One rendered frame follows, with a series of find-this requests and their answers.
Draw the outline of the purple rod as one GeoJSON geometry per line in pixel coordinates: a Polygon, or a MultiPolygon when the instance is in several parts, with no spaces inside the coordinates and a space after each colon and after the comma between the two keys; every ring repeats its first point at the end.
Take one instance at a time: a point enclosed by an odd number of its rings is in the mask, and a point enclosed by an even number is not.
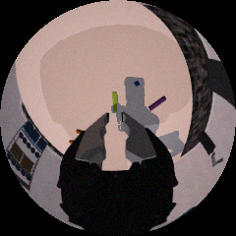
{"type": "Polygon", "coordinates": [[[164,102],[166,100],[166,96],[163,96],[162,98],[160,98],[159,100],[157,100],[155,103],[153,103],[152,105],[150,105],[148,108],[150,111],[152,111],[155,107],[157,107],[159,104],[161,104],[162,102],[164,102]]]}

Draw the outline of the lime green rod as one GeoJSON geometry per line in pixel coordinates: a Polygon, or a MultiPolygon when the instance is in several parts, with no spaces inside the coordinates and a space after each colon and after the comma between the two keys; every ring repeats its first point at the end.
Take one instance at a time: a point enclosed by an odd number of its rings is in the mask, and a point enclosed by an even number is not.
{"type": "Polygon", "coordinates": [[[116,91],[112,92],[112,100],[113,100],[113,112],[117,112],[117,95],[116,95],[116,91]]]}

